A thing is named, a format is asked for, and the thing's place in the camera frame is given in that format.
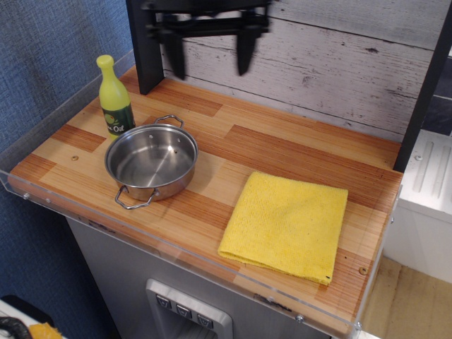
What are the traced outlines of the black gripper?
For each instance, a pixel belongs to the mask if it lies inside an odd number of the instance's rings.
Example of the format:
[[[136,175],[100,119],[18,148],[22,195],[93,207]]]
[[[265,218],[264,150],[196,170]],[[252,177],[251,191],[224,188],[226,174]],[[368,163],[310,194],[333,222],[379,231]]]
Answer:
[[[261,34],[268,32],[271,1],[144,1],[149,35],[161,40],[174,75],[186,78],[183,39],[236,35],[237,69],[248,70]]]

